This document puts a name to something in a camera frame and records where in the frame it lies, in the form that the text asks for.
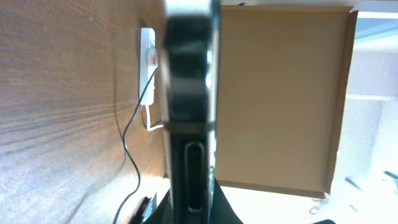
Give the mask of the black Galaxy smartphone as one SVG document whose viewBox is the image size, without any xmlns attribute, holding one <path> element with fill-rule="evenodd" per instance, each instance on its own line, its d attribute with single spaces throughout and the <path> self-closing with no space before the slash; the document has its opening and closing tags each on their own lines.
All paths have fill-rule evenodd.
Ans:
<svg viewBox="0 0 398 224">
<path fill-rule="evenodd" d="M 166 1 L 162 117 L 173 223 L 210 223 L 216 154 L 220 2 Z"/>
</svg>

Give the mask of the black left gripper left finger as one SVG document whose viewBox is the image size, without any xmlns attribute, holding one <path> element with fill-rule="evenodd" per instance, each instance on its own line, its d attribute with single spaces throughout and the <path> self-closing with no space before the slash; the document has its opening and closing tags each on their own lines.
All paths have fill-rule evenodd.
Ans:
<svg viewBox="0 0 398 224">
<path fill-rule="evenodd" d="M 145 197 L 129 224 L 171 224 L 170 193 L 166 192 L 156 207 L 157 195 Z"/>
</svg>

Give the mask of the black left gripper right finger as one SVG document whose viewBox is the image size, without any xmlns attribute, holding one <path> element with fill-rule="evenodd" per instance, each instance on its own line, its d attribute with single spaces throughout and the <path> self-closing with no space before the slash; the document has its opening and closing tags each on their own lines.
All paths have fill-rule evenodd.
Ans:
<svg viewBox="0 0 398 224">
<path fill-rule="evenodd" d="M 213 206 L 210 215 L 211 224 L 243 224 L 232 209 L 217 179 L 214 181 Z"/>
</svg>

